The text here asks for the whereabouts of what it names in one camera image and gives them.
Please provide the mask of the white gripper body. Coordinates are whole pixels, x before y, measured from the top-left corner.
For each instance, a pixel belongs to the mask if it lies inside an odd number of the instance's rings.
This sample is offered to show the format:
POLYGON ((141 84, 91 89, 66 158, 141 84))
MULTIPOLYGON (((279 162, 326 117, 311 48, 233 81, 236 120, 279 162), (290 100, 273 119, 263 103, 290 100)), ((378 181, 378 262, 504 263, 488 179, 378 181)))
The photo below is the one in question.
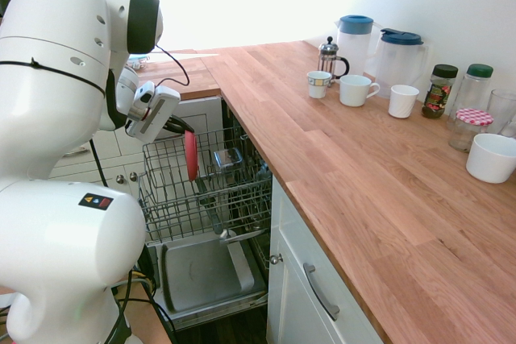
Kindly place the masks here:
POLYGON ((152 143, 181 101, 181 95, 168 86, 147 81, 135 93, 129 110, 126 134, 143 143, 152 143))

